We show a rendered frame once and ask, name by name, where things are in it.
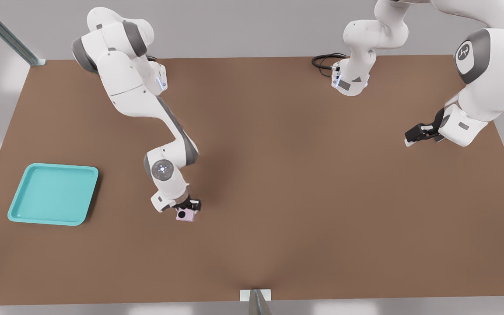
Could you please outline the silver frame post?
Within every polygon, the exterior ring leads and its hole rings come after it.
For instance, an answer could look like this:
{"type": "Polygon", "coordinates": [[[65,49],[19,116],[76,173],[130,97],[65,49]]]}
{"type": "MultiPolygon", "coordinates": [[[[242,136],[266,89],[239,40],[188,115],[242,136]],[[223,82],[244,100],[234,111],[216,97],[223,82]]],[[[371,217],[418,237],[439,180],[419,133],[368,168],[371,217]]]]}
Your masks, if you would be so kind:
{"type": "Polygon", "coordinates": [[[25,62],[32,67],[46,65],[46,59],[34,55],[18,38],[0,21],[0,38],[8,44],[25,62]]]}
{"type": "Polygon", "coordinates": [[[239,297],[248,303],[248,315],[273,315],[267,303],[272,300],[271,289],[240,290],[239,297]]]}

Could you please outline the pale blue-green tray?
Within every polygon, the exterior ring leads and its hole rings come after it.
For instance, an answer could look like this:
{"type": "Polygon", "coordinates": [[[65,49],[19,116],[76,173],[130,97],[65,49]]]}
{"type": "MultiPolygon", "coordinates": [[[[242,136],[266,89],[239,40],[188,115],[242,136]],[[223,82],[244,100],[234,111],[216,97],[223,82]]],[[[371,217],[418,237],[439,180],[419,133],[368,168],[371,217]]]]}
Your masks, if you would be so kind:
{"type": "Polygon", "coordinates": [[[32,163],[24,170],[7,218],[76,227],[86,219],[98,175],[95,167],[32,163]]]}

